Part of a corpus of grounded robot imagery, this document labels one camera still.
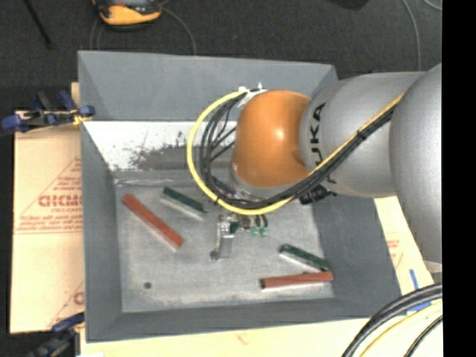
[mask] orange device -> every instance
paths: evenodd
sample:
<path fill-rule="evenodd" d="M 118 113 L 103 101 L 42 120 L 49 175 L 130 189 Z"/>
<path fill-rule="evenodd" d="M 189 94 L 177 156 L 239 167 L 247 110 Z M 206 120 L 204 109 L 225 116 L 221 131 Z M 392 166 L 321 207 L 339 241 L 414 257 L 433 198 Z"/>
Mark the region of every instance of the orange device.
<path fill-rule="evenodd" d="M 91 0 L 100 18 L 116 29 L 137 28 L 161 15 L 157 0 Z"/>
<path fill-rule="evenodd" d="M 246 104 L 237 123 L 236 178 L 270 188 L 295 183 L 309 174 L 299 149 L 300 120 L 309 101 L 297 92 L 270 90 Z"/>

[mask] handheld device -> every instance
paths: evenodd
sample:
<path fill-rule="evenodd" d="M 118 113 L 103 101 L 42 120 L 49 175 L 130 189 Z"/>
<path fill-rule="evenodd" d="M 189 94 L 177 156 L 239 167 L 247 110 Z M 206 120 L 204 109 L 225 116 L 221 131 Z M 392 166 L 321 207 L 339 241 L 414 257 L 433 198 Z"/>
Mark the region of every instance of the handheld device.
<path fill-rule="evenodd" d="M 161 15 L 157 0 L 91 0 L 100 18 L 112 28 L 137 28 Z"/>

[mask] black cable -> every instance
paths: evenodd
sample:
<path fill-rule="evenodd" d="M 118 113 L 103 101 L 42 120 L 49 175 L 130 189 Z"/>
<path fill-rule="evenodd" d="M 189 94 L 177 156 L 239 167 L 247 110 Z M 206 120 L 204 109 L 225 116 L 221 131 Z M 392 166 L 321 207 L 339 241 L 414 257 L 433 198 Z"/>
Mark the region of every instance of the black cable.
<path fill-rule="evenodd" d="M 398 297 L 397 299 L 395 299 L 394 301 L 392 301 L 391 303 L 387 304 L 385 307 L 380 309 L 376 314 L 372 316 L 372 319 L 375 320 L 377 318 L 380 318 L 381 316 L 385 315 L 389 311 L 394 310 L 396 307 L 402 304 L 411 302 L 414 298 L 430 295 L 435 292 L 439 292 L 441 289 L 443 289 L 443 285 L 441 283 L 436 283 L 436 284 L 432 284 L 431 286 L 422 287 L 415 291 L 409 292 L 406 295 Z"/>
<path fill-rule="evenodd" d="M 417 350 L 417 347 L 422 343 L 422 341 L 425 339 L 425 337 L 433 330 L 435 329 L 441 322 L 443 321 L 443 315 L 439 316 L 433 322 L 428 325 L 423 332 L 421 332 L 417 338 L 415 338 L 415 341 L 412 343 L 412 345 L 408 348 L 407 352 L 403 357 L 411 357 L 415 350 Z"/>
<path fill-rule="evenodd" d="M 210 150 L 208 148 L 208 144 L 212 143 L 212 136 L 213 136 L 213 131 L 216 128 L 216 125 L 218 121 L 221 120 L 223 115 L 226 112 L 229 112 L 233 108 L 233 106 L 237 103 L 237 99 L 231 100 L 227 103 L 225 103 L 219 110 L 216 111 L 216 113 L 212 116 L 210 119 L 207 129 L 205 130 L 204 136 L 202 137 L 202 146 L 201 149 L 206 150 L 205 152 L 205 158 L 203 158 L 203 153 L 200 155 L 199 162 L 202 164 L 203 168 L 201 168 L 201 173 L 204 173 L 204 182 L 205 184 L 223 201 L 236 205 L 240 208 L 244 209 L 258 209 L 258 208 L 263 208 L 269 205 L 274 204 L 275 202 L 279 202 L 283 199 L 287 199 L 289 197 L 294 197 L 294 198 L 299 198 L 300 196 L 303 196 L 307 194 L 308 192 L 314 190 L 321 182 L 327 178 L 327 176 L 335 170 L 342 161 L 362 142 L 365 140 L 366 137 L 371 135 L 373 132 L 375 132 L 378 128 L 380 128 L 383 124 L 387 123 L 393 114 L 393 109 L 388 110 L 385 112 L 381 117 L 377 118 L 375 122 L 370 124 L 366 129 L 358 132 L 357 136 L 348 143 L 327 165 L 323 166 L 321 169 L 319 169 L 317 172 L 312 173 L 308 177 L 304 178 L 303 180 L 299 181 L 297 184 L 293 185 L 287 190 L 284 190 L 283 192 L 278 193 L 277 195 L 274 195 L 272 197 L 268 197 L 267 199 L 264 200 L 234 200 L 230 199 L 229 196 L 226 194 L 222 194 L 219 191 L 214 190 L 213 188 L 213 179 L 210 178 L 211 174 L 211 156 L 210 156 Z"/>
<path fill-rule="evenodd" d="M 410 294 L 398 297 L 391 303 L 380 309 L 359 331 L 357 336 L 352 340 L 342 357 L 353 356 L 360 344 L 377 328 L 386 323 L 390 319 L 401 315 L 403 312 L 414 308 L 420 304 L 429 303 L 443 297 L 443 285 L 441 283 L 432 286 L 423 287 Z"/>
<path fill-rule="evenodd" d="M 36 27 L 38 28 L 39 32 L 41 33 L 43 39 L 45 40 L 45 45 L 47 49 L 52 49 L 54 47 L 53 42 L 50 39 L 50 36 L 48 33 L 46 33 L 46 29 L 43 26 L 41 20 L 38 17 L 38 14 L 35 11 L 35 8 L 31 4 L 30 0 L 23 0 L 23 2 L 26 4 L 28 11 L 30 12 L 31 17 L 35 21 Z"/>

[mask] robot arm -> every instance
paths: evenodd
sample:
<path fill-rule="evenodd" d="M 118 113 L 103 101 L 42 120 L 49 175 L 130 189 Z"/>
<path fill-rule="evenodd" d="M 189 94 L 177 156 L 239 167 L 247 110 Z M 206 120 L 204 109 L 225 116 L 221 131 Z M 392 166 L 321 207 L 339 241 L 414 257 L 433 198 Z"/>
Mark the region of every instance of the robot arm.
<path fill-rule="evenodd" d="M 202 139 L 199 185 L 223 207 L 249 215 L 316 189 L 397 195 L 424 259 L 441 263 L 441 69 L 363 75 L 312 98 L 284 90 L 254 95 L 238 117 L 228 185 L 210 174 L 210 149 L 220 141 L 213 137 L 218 120 L 242 96 L 224 99 L 207 113 L 217 109 Z M 190 149 L 187 156 L 194 169 Z"/>

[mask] yellow cable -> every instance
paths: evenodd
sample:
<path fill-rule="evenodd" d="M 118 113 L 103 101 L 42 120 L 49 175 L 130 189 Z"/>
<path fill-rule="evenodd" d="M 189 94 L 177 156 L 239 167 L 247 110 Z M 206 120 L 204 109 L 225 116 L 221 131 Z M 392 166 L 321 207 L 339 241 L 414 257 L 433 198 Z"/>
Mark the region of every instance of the yellow cable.
<path fill-rule="evenodd" d="M 386 329 L 379 337 L 377 337 L 375 340 L 373 340 L 367 348 L 362 352 L 360 357 L 365 357 L 368 355 L 368 353 L 372 350 L 375 349 L 380 343 L 385 340 L 391 332 L 394 331 L 399 331 L 403 327 L 411 327 L 411 325 L 415 324 L 418 321 L 423 320 L 424 318 L 435 316 L 435 315 L 441 315 L 443 313 L 443 300 L 438 300 L 431 304 L 430 306 L 425 307 L 424 309 L 419 310 L 418 312 L 415 312 L 412 315 L 405 316 L 402 320 L 400 320 L 398 323 L 395 323 L 393 326 L 389 327 Z"/>
<path fill-rule="evenodd" d="M 196 171 L 195 165 L 193 164 L 193 142 L 195 140 L 196 133 L 199 130 L 200 125 L 203 123 L 205 118 L 217 107 L 221 106 L 222 104 L 228 102 L 231 99 L 234 99 L 235 97 L 238 97 L 241 95 L 243 91 L 235 91 L 232 92 L 228 95 L 225 95 L 224 97 L 216 100 L 212 104 L 209 105 L 209 107 L 206 108 L 206 110 L 203 111 L 203 113 L 200 114 L 196 122 L 193 124 L 192 130 L 190 131 L 190 134 L 188 136 L 188 141 L 187 141 L 187 165 L 188 169 L 190 170 L 190 173 L 195 180 L 195 183 L 199 186 L 199 188 L 205 193 L 212 201 L 216 202 L 223 208 L 233 212 L 233 213 L 238 213 L 242 214 L 245 216 L 256 216 L 260 214 L 265 214 L 272 212 L 273 210 L 276 210 L 283 205 L 287 204 L 289 201 L 292 200 L 293 197 L 289 197 L 287 199 L 284 199 L 282 201 L 276 202 L 273 205 L 269 205 L 265 208 L 260 208 L 260 209 L 242 209 L 242 208 L 236 208 L 233 205 L 228 204 L 227 202 L 221 200 L 214 192 L 212 192 L 207 185 L 202 181 L 200 178 L 199 174 Z"/>
<path fill-rule="evenodd" d="M 208 186 L 202 181 L 200 178 L 199 174 L 196 171 L 195 165 L 193 163 L 193 142 L 195 141 L 195 136 L 196 133 L 199 130 L 200 125 L 203 123 L 205 118 L 216 108 L 220 107 L 222 104 L 228 102 L 229 100 L 234 99 L 235 97 L 238 97 L 241 95 L 243 91 L 235 91 L 232 92 L 228 95 L 225 95 L 224 97 L 221 97 L 220 99 L 216 100 L 212 104 L 209 105 L 198 117 L 196 122 L 193 124 L 192 130 L 190 131 L 190 134 L 188 136 L 187 140 L 187 165 L 188 169 L 193 177 L 193 180 L 195 180 L 195 183 L 199 186 L 199 188 L 214 202 L 222 206 L 223 208 L 233 212 L 233 213 L 238 213 L 246 216 L 256 216 L 260 214 L 266 214 L 270 213 L 278 208 L 281 208 L 288 202 L 294 199 L 294 196 L 290 196 L 287 199 L 275 202 L 272 205 L 266 206 L 264 208 L 259 208 L 259 209 L 242 209 L 242 208 L 237 208 L 234 207 L 233 205 L 228 204 L 227 202 L 221 200 L 213 191 L 211 191 Z M 382 115 L 384 115 L 386 112 L 391 110 L 396 104 L 402 99 L 403 94 L 399 95 L 396 99 L 392 100 L 389 104 L 386 105 L 378 114 L 376 114 L 373 118 L 371 118 L 366 124 L 364 124 L 357 132 L 352 134 L 341 146 L 339 146 L 334 152 L 332 152 L 327 158 L 325 158 L 308 176 L 312 175 L 313 173 L 316 173 L 324 167 L 327 163 L 329 163 L 332 158 L 337 155 L 346 145 L 348 145 L 349 142 L 351 142 L 353 139 L 355 139 L 358 134 L 366 129 L 369 125 L 371 125 L 375 120 L 380 118 Z"/>
<path fill-rule="evenodd" d="M 390 111 L 393 107 L 395 107 L 396 104 L 402 99 L 402 97 L 403 97 L 403 94 L 399 95 L 397 98 L 392 100 L 389 104 L 387 104 L 378 114 L 376 114 L 372 119 L 366 122 L 366 124 L 364 124 L 360 129 L 358 129 L 357 132 L 354 132 L 344 143 L 342 143 L 339 147 L 337 147 L 334 152 L 332 152 L 329 156 L 327 156 L 316 168 L 314 168 L 314 170 L 310 173 L 310 175 L 312 175 L 313 173 L 316 173 L 322 167 L 324 167 L 327 163 L 329 163 L 332 160 L 332 158 L 334 158 L 335 155 L 337 155 L 340 151 L 342 151 L 342 149 L 346 145 L 348 145 L 348 143 L 354 140 L 360 132 L 364 131 L 374 121 L 376 121 L 381 116 L 383 116 L 388 111 Z"/>

